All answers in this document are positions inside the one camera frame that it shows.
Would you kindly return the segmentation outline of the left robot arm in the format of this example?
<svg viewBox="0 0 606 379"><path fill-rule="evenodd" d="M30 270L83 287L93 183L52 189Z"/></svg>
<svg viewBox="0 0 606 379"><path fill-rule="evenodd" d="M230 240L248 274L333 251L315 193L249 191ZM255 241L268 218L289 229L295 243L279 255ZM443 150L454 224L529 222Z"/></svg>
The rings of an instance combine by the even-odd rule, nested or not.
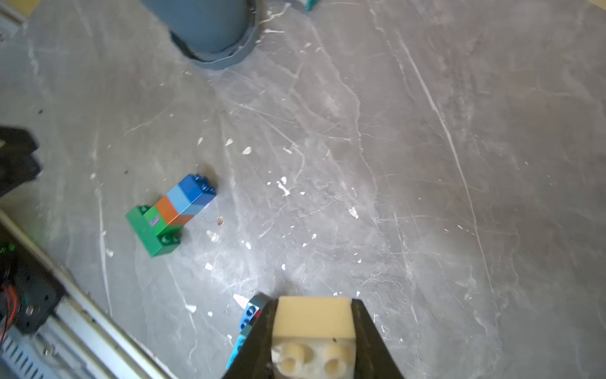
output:
<svg viewBox="0 0 606 379"><path fill-rule="evenodd" d="M1 125L1 197L39 176L42 167L34 156L38 148L26 129Z"/></svg>

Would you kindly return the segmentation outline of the teal lego brick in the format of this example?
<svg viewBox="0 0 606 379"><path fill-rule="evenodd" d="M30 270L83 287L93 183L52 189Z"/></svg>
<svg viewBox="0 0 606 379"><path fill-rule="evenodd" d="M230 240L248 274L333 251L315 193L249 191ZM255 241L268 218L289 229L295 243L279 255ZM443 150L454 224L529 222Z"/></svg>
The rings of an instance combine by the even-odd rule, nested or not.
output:
<svg viewBox="0 0 606 379"><path fill-rule="evenodd" d="M238 338L236 339L235 346L231 352L230 358L226 365L227 370L230 369L232 363L235 361L236 357L238 356L238 353L240 352L241 348L244 346L244 343L246 342L246 339L249 336L249 333L251 332L252 329L253 329L252 325L246 325L246 327L243 328L243 330L241 330L241 332L239 333Z"/></svg>

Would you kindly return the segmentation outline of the brown lego brick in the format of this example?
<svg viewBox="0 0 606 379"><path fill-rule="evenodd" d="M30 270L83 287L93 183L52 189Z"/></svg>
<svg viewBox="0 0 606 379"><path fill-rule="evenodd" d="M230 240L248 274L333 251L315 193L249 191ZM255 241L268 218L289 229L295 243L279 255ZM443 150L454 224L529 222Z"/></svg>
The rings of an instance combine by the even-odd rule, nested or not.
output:
<svg viewBox="0 0 606 379"><path fill-rule="evenodd" d="M183 226L193 218L191 215L180 214L167 196L162 197L156 203L156 208L168 226Z"/></svg>

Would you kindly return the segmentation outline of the dark blue lego brick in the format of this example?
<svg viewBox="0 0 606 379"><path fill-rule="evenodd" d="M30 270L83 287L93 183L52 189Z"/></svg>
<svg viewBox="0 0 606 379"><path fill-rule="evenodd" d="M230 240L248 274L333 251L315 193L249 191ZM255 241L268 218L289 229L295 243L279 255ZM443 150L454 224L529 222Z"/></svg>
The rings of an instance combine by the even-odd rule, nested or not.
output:
<svg viewBox="0 0 606 379"><path fill-rule="evenodd" d="M216 189L207 177L189 174L178 185L189 205L205 207L216 197Z"/></svg>

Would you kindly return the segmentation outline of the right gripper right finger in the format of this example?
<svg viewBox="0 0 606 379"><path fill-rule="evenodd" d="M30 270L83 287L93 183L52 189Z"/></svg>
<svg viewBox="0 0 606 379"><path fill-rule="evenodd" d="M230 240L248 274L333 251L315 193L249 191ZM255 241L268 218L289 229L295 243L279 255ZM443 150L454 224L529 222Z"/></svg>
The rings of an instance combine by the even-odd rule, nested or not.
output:
<svg viewBox="0 0 606 379"><path fill-rule="evenodd" d="M356 334L354 375L359 378L404 379L363 301L351 301Z"/></svg>

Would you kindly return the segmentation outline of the white lego brick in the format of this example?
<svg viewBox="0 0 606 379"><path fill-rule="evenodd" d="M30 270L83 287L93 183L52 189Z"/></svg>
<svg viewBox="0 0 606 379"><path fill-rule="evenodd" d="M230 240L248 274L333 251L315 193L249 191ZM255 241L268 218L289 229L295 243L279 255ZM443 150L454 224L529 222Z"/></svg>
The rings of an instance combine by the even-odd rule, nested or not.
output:
<svg viewBox="0 0 606 379"><path fill-rule="evenodd" d="M276 378L353 378L356 352L350 299L278 299L271 335Z"/></svg>

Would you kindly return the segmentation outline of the light blue lego brick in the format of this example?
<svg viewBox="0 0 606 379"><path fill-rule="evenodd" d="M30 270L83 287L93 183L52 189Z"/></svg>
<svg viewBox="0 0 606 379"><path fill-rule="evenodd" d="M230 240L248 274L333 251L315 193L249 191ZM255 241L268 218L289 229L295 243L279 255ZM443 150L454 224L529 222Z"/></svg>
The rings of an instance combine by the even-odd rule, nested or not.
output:
<svg viewBox="0 0 606 379"><path fill-rule="evenodd" d="M195 216L204 209L203 205L191 202L179 185L175 185L167 197L179 215Z"/></svg>

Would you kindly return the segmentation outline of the long blue lego brick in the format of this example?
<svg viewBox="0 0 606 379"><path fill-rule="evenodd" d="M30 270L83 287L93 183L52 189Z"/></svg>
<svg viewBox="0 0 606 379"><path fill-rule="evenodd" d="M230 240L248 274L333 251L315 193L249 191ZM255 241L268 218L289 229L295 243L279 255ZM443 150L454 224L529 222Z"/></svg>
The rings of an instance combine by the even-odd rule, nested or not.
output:
<svg viewBox="0 0 606 379"><path fill-rule="evenodd" d="M239 323L240 331L251 325L255 319L254 315L258 309L263 309L264 306L271 301L271 297L263 292L257 292L245 305L243 315Z"/></svg>

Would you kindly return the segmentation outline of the long green lego brick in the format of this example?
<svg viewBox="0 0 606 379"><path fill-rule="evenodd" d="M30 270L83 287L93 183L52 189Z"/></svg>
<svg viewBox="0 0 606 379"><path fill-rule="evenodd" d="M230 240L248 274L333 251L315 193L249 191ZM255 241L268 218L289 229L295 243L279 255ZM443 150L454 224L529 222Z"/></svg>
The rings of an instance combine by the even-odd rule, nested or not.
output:
<svg viewBox="0 0 606 379"><path fill-rule="evenodd" d="M155 205L135 206L126 213L126 220L150 257L170 254L181 243L183 226L169 225Z"/></svg>

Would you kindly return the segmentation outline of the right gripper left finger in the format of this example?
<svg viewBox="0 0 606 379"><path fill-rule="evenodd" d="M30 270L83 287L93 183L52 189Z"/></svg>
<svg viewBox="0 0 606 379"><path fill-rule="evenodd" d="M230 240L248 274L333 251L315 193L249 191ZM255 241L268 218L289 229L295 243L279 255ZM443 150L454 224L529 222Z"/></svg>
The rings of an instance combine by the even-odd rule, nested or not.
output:
<svg viewBox="0 0 606 379"><path fill-rule="evenodd" d="M272 331L278 300L272 298L260 317L253 320L252 330L230 369L223 378L274 378L271 363Z"/></svg>

